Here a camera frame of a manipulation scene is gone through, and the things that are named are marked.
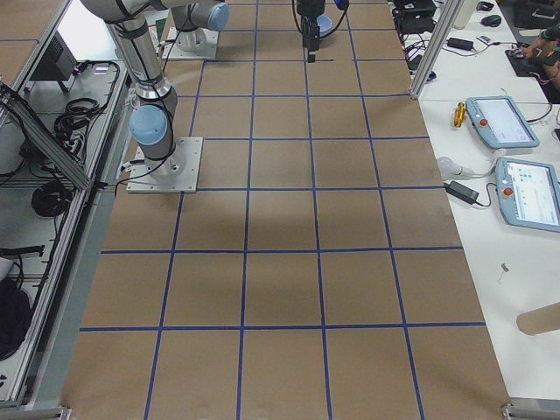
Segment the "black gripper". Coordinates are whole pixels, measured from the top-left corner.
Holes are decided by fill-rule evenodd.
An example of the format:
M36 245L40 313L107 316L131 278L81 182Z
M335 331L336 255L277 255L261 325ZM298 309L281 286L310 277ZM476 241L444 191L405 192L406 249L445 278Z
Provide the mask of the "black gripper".
M320 44L320 27L316 18L325 12L325 8L325 0L296 1L296 11L302 16L303 48L308 63L314 63L316 60L316 52Z

